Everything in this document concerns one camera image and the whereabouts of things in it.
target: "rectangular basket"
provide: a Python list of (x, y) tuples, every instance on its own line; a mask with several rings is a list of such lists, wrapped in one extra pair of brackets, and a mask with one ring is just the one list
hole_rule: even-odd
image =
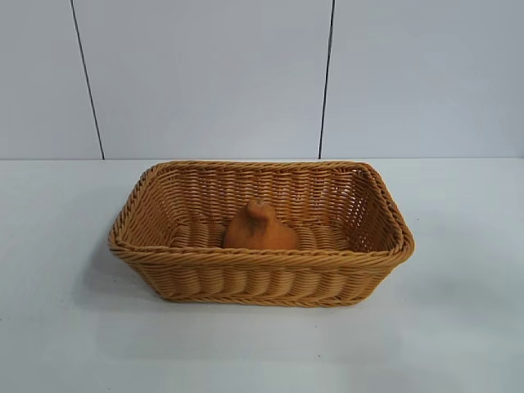
[[(299, 250), (221, 247), (253, 197), (296, 230)], [(303, 307), (360, 302), (414, 250), (378, 173), (347, 161), (155, 165), (129, 196), (109, 246), (165, 300)]]

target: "panel seam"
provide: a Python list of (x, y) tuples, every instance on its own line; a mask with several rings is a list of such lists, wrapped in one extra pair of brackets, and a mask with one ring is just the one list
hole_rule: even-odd
[(329, 21), (329, 38), (327, 40), (327, 61), (326, 61), (326, 75), (324, 80), (324, 95), (322, 103), (322, 120), (320, 123), (320, 141), (318, 143), (318, 159), (322, 159), (322, 148), (324, 138), (324, 120), (326, 116), (326, 101), (328, 99), (328, 81), (329, 81), (329, 66), (331, 63), (331, 47), (333, 43), (333, 19), (335, 16), (335, 0), (332, 0), (331, 5), (331, 19)]
[(95, 129), (97, 130), (98, 146), (100, 147), (100, 154), (102, 156), (102, 159), (105, 160), (106, 155), (104, 153), (104, 146), (102, 145), (102, 138), (100, 137), (100, 129), (98, 127), (97, 111), (95, 110), (95, 104), (93, 101), (93, 92), (91, 90), (91, 84), (89, 83), (88, 67), (85, 64), (84, 48), (82, 47), (82, 40), (80, 39), (79, 23), (76, 19), (76, 11), (75, 11), (75, 5), (73, 4), (73, 0), (70, 0), (70, 5), (71, 5), (71, 12), (73, 13), (73, 22), (75, 23), (76, 38), (79, 43), (80, 58), (82, 59), (82, 66), (84, 67), (85, 83), (88, 87), (89, 102), (91, 103), (91, 112), (93, 113)]

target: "rattan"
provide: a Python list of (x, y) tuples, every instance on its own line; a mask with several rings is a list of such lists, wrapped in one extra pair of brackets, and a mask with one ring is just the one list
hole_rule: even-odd
[[(221, 248), (228, 222), (253, 197), (297, 231), (299, 250)], [(304, 307), (358, 303), (414, 249), (378, 173), (347, 161), (153, 166), (109, 245), (165, 300)]]

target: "white wall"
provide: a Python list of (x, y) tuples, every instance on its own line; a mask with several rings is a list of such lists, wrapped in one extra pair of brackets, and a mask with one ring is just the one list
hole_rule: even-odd
[(330, 0), (75, 0), (108, 158), (315, 158)]
[(323, 157), (524, 156), (524, 2), (337, 0)]
[(0, 2), (0, 159), (99, 159), (70, 3)]

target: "tan wicker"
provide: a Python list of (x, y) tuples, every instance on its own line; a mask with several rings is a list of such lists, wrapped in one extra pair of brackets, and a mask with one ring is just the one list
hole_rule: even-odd
[[(297, 231), (299, 250), (220, 248), (228, 222), (253, 197)], [(358, 303), (414, 249), (378, 173), (347, 161), (153, 166), (109, 245), (165, 300), (304, 307)]]

